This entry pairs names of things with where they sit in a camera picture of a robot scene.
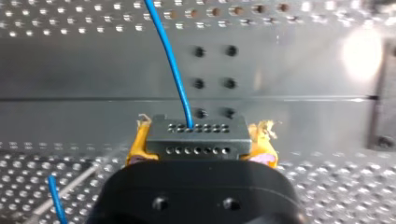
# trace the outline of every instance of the screw hole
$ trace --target screw hole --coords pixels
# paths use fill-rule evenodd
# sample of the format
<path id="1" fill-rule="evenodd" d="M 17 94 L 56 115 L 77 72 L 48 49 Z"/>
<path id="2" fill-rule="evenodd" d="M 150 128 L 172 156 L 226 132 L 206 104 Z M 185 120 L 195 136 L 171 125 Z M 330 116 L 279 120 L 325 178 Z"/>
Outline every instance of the screw hole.
<path id="1" fill-rule="evenodd" d="M 226 50 L 226 54 L 230 57 L 234 57 L 236 54 L 238 54 L 238 48 L 236 46 L 230 45 Z"/>
<path id="2" fill-rule="evenodd" d="M 236 211 L 236 210 L 241 209 L 241 204 L 233 198 L 225 199 L 223 201 L 223 206 L 225 209 L 231 210 L 231 211 Z"/>
<path id="3" fill-rule="evenodd" d="M 244 9 L 242 7 L 232 7 L 230 8 L 230 14 L 232 16 L 241 16 L 244 13 Z"/>
<path id="4" fill-rule="evenodd" d="M 166 208 L 168 208 L 168 206 L 169 206 L 169 202 L 164 197 L 158 197 L 154 199 L 154 202 L 152 204 L 152 208 L 157 211 L 163 211 Z"/>
<path id="5" fill-rule="evenodd" d="M 195 56 L 197 56 L 198 58 L 202 58 L 202 57 L 204 57 L 205 56 L 205 53 L 206 53 L 206 51 L 205 51 L 205 49 L 204 48 L 202 48 L 202 47 L 196 47 L 195 48 Z"/>
<path id="6" fill-rule="evenodd" d="M 195 111 L 195 117 L 197 117 L 198 119 L 204 119 L 207 117 L 207 112 L 202 108 L 198 108 Z"/>
<path id="7" fill-rule="evenodd" d="M 263 5 L 256 5 L 253 7 L 253 12 L 257 13 L 257 14 L 262 14 L 265 11 L 265 6 Z"/>
<path id="8" fill-rule="evenodd" d="M 288 4 L 279 4 L 277 9 L 281 12 L 287 12 L 290 8 Z"/>

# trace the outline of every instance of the black component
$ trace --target black component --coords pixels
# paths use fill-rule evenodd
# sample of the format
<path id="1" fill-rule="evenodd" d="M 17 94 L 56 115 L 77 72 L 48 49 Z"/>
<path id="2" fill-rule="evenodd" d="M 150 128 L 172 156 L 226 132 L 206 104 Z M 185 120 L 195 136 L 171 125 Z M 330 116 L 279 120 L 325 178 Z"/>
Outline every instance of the black component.
<path id="1" fill-rule="evenodd" d="M 224 79 L 224 87 L 226 87 L 228 89 L 235 89 L 236 81 L 231 77 L 227 77 Z"/>
<path id="2" fill-rule="evenodd" d="M 206 110 L 202 109 L 202 108 L 197 108 L 195 109 L 195 117 L 197 117 L 198 119 L 204 119 L 207 117 L 207 112 Z"/>
<path id="3" fill-rule="evenodd" d="M 184 119 L 157 115 L 152 119 L 146 151 L 160 160 L 239 160 L 251 149 L 242 116 L 205 119 L 188 128 Z"/>
<path id="4" fill-rule="evenodd" d="M 198 90 L 201 90 L 205 87 L 205 83 L 201 78 L 196 78 L 194 80 L 194 87 Z"/>
<path id="5" fill-rule="evenodd" d="M 206 50 L 202 47 L 196 47 L 195 48 L 195 52 L 194 52 L 195 56 L 197 56 L 198 58 L 202 58 L 205 56 L 206 54 Z"/>
<path id="6" fill-rule="evenodd" d="M 288 179 L 252 161 L 143 161 L 109 178 L 87 224 L 303 224 Z"/>
<path id="7" fill-rule="evenodd" d="M 230 57 L 236 56 L 236 54 L 238 54 L 238 48 L 234 45 L 230 45 L 226 50 L 226 54 Z"/>

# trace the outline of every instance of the bolt hole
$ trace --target bolt hole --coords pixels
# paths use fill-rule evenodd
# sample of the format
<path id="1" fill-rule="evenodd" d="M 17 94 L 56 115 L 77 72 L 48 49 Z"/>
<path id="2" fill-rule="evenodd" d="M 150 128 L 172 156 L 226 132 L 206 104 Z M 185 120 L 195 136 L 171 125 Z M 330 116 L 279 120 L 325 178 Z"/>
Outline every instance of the bolt hole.
<path id="1" fill-rule="evenodd" d="M 196 48 L 195 48 L 194 54 L 195 54 L 195 56 L 197 56 L 198 58 L 204 57 L 204 56 L 205 56 L 205 53 L 206 53 L 206 51 L 205 51 L 204 48 L 202 48 L 202 47 L 196 47 Z"/>
<path id="2" fill-rule="evenodd" d="M 236 211 L 241 209 L 241 204 L 233 198 L 228 198 L 223 201 L 223 207 L 230 211 Z"/>
<path id="3" fill-rule="evenodd" d="M 210 148 L 210 147 L 206 147 L 205 149 L 204 149 L 204 153 L 205 154 L 209 154 L 209 153 L 211 153 L 212 152 L 212 148 Z"/>
<path id="4" fill-rule="evenodd" d="M 288 4 L 279 4 L 279 6 L 277 7 L 277 9 L 281 12 L 287 12 L 289 11 L 289 5 Z"/>
<path id="5" fill-rule="evenodd" d="M 230 150 L 229 147 L 225 147 L 225 148 L 221 151 L 222 154 L 229 154 L 230 152 L 231 152 L 231 150 Z"/>
<path id="6" fill-rule="evenodd" d="M 207 117 L 207 112 L 202 108 L 196 109 L 195 117 L 197 117 L 198 119 L 204 119 Z"/>
<path id="7" fill-rule="evenodd" d="M 172 147 L 167 147 L 166 148 L 166 154 L 172 154 L 173 153 L 173 148 Z"/>
<path id="8" fill-rule="evenodd" d="M 186 11 L 187 18 L 193 19 L 193 18 L 196 18 L 197 16 L 198 16 L 198 11 L 194 8 L 191 8 Z"/>
<path id="9" fill-rule="evenodd" d="M 257 14 L 262 14 L 265 11 L 265 6 L 263 5 L 256 5 L 253 7 L 253 12 L 257 13 Z"/>
<path id="10" fill-rule="evenodd" d="M 244 9 L 242 7 L 232 7 L 230 8 L 230 14 L 232 16 L 241 16 L 244 13 Z"/>
<path id="11" fill-rule="evenodd" d="M 154 199 L 154 202 L 152 203 L 152 208 L 157 211 L 163 211 L 168 207 L 169 207 L 169 202 L 164 197 L 158 197 Z"/>
<path id="12" fill-rule="evenodd" d="M 200 154 L 201 153 L 201 148 L 200 147 L 196 147 L 195 149 L 194 149 L 194 153 L 195 154 Z"/>
<path id="13" fill-rule="evenodd" d="M 217 17 L 220 15 L 220 9 L 218 7 L 212 7 L 207 10 L 207 15 L 209 17 Z"/>

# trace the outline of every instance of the hole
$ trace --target hole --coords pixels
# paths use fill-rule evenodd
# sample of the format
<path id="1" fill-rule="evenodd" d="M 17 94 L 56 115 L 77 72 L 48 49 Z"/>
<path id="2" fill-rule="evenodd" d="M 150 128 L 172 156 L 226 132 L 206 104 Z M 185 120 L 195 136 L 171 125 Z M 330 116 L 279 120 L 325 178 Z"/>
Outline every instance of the hole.
<path id="1" fill-rule="evenodd" d="M 198 119 L 204 119 L 207 117 L 207 112 L 202 108 L 198 108 L 195 110 L 195 117 Z"/>
<path id="2" fill-rule="evenodd" d="M 230 149 L 229 147 L 225 147 L 225 148 L 221 151 L 222 154 L 229 154 L 230 152 L 231 152 L 231 149 Z"/>
<path id="3" fill-rule="evenodd" d="M 198 58 L 202 58 L 202 57 L 204 57 L 205 56 L 205 53 L 206 53 L 206 50 L 204 49 L 204 48 L 202 48 L 202 47 L 196 47 L 195 48 L 195 52 L 194 52 L 194 54 L 195 54 L 195 56 L 197 56 Z M 197 89 L 201 89 L 201 88 L 198 88 L 197 86 L 199 86 L 199 87 L 204 87 L 204 81 L 201 79 L 201 78 L 197 78 L 196 80 L 195 80 L 195 83 L 198 83 L 198 84 L 201 84 L 202 83 L 202 85 L 195 85 L 195 87 L 197 88 Z"/>
<path id="4" fill-rule="evenodd" d="M 232 7 L 230 8 L 230 14 L 232 16 L 241 16 L 244 13 L 244 9 L 242 7 Z"/>
<path id="5" fill-rule="evenodd" d="M 262 14 L 265 12 L 265 6 L 263 6 L 263 5 L 253 6 L 253 12 L 257 13 L 257 14 Z"/>
<path id="6" fill-rule="evenodd" d="M 236 56 L 236 54 L 238 54 L 238 48 L 236 47 L 236 46 L 234 46 L 234 45 L 230 45 L 230 46 L 228 46 L 228 48 L 226 49 L 226 52 L 225 52 L 228 56 L 230 56 L 230 57 L 234 57 L 234 56 Z M 228 78 L 228 79 L 226 79 L 226 82 L 225 82 L 225 84 L 233 84 L 233 83 L 235 83 L 235 81 L 233 80 L 233 79 L 231 79 L 231 78 Z"/>
<path id="7" fill-rule="evenodd" d="M 241 20 L 241 25 L 243 25 L 243 26 L 249 26 L 252 24 L 254 24 L 254 21 L 251 19 L 242 19 Z"/>
<path id="8" fill-rule="evenodd" d="M 176 154 L 180 154 L 181 153 L 181 147 L 177 147 L 176 149 L 175 149 L 175 152 L 176 152 Z"/>
<path id="9" fill-rule="evenodd" d="M 152 208 L 157 211 L 163 211 L 168 207 L 169 207 L 168 199 L 164 197 L 158 197 L 154 199 L 154 202 L 152 203 Z"/>
<path id="10" fill-rule="evenodd" d="M 125 21 L 132 21 L 133 20 L 132 13 L 125 13 L 123 15 L 123 18 L 124 18 Z"/>
<path id="11" fill-rule="evenodd" d="M 166 19 L 174 20 L 177 18 L 177 13 L 174 10 L 168 10 L 163 13 Z"/>
<path id="12" fill-rule="evenodd" d="M 166 154 L 172 154 L 174 150 L 172 147 L 167 147 L 165 151 L 166 151 Z"/>
<path id="13" fill-rule="evenodd" d="M 206 147 L 205 149 L 204 149 L 204 153 L 205 154 L 209 154 L 209 153 L 211 153 L 212 152 L 212 148 L 210 148 L 210 147 Z"/>
<path id="14" fill-rule="evenodd" d="M 227 198 L 223 201 L 223 207 L 227 210 L 236 211 L 241 209 L 241 204 L 233 198 Z"/>
<path id="15" fill-rule="evenodd" d="M 210 17 L 217 17 L 220 15 L 220 9 L 218 7 L 212 7 L 207 10 L 207 15 Z"/>
<path id="16" fill-rule="evenodd" d="M 279 4 L 279 6 L 277 7 L 277 9 L 281 12 L 287 12 L 289 11 L 289 5 L 288 4 Z"/>
<path id="17" fill-rule="evenodd" d="M 201 148 L 200 147 L 196 147 L 195 149 L 194 149 L 194 153 L 195 154 L 200 154 L 201 153 Z"/>
<path id="18" fill-rule="evenodd" d="M 196 18 L 198 16 L 198 11 L 194 8 L 191 8 L 186 11 L 187 18 Z"/>

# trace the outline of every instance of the mounting hole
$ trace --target mounting hole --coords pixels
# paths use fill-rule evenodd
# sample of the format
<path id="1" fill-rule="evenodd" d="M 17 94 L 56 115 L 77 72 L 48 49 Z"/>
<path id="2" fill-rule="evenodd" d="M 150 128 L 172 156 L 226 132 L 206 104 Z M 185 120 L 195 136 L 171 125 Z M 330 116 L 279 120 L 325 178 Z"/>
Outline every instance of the mounting hole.
<path id="1" fill-rule="evenodd" d="M 202 108 L 198 108 L 195 110 L 195 117 L 198 119 L 204 119 L 207 117 L 207 112 Z"/>
<path id="2" fill-rule="evenodd" d="M 189 147 L 184 148 L 184 152 L 186 154 L 191 154 L 191 148 L 189 148 Z"/>
<path id="3" fill-rule="evenodd" d="M 200 147 L 196 147 L 195 149 L 194 149 L 194 153 L 195 154 L 200 154 L 202 152 L 202 150 L 201 150 L 201 148 Z"/>
<path id="4" fill-rule="evenodd" d="M 166 148 L 166 154 L 172 154 L 173 153 L 173 148 L 172 147 L 167 147 Z"/>
<path id="5" fill-rule="evenodd" d="M 220 148 L 218 147 L 213 148 L 213 154 L 219 154 L 219 152 L 220 152 Z"/>
<path id="6" fill-rule="evenodd" d="M 265 12 L 265 6 L 263 6 L 263 5 L 253 6 L 253 12 L 256 14 L 262 14 Z"/>
<path id="7" fill-rule="evenodd" d="M 279 11 L 281 11 L 281 12 L 287 12 L 287 11 L 289 11 L 290 7 L 289 7 L 288 4 L 282 3 L 282 4 L 279 4 L 279 6 L 277 7 L 277 9 L 278 9 Z"/>
<path id="8" fill-rule="evenodd" d="M 176 152 L 176 154 L 180 154 L 180 153 L 181 153 L 181 147 L 177 147 L 177 148 L 175 149 L 175 152 Z"/>
<path id="9" fill-rule="evenodd" d="M 198 11 L 197 11 L 197 9 L 190 8 L 190 9 L 188 9 L 188 10 L 186 11 L 186 17 L 187 17 L 187 18 L 193 19 L 193 18 L 196 18 L 197 16 L 198 16 Z"/>
<path id="10" fill-rule="evenodd" d="M 244 14 L 244 9 L 242 7 L 231 7 L 230 14 L 232 16 L 241 16 L 242 14 Z"/>
<path id="11" fill-rule="evenodd" d="M 217 17 L 220 15 L 220 9 L 218 7 L 212 7 L 207 10 L 207 16 L 209 17 Z"/>
<path id="12" fill-rule="evenodd" d="M 154 202 L 152 203 L 152 208 L 157 211 L 163 211 L 168 207 L 169 207 L 168 199 L 164 197 L 158 197 L 154 199 Z"/>
<path id="13" fill-rule="evenodd" d="M 241 204 L 234 198 L 227 198 L 223 201 L 223 207 L 230 211 L 236 211 L 241 209 Z"/>
<path id="14" fill-rule="evenodd" d="M 204 153 L 205 154 L 209 154 L 209 153 L 211 153 L 212 152 L 212 148 L 210 148 L 210 147 L 206 147 L 205 149 L 204 149 Z"/>
<path id="15" fill-rule="evenodd" d="M 225 148 L 221 151 L 222 154 L 229 154 L 230 152 L 231 152 L 231 149 L 230 149 L 229 147 L 225 147 Z"/>
<path id="16" fill-rule="evenodd" d="M 204 48 L 202 48 L 202 47 L 196 47 L 195 48 L 195 52 L 194 52 L 194 54 L 195 54 L 195 56 L 197 56 L 198 58 L 202 58 L 202 57 L 204 57 L 205 56 L 205 53 L 206 53 L 206 51 L 205 51 L 205 49 Z M 201 79 L 201 78 L 197 78 L 196 79 L 196 81 L 197 80 L 201 80 L 201 82 L 204 84 L 204 81 Z"/>

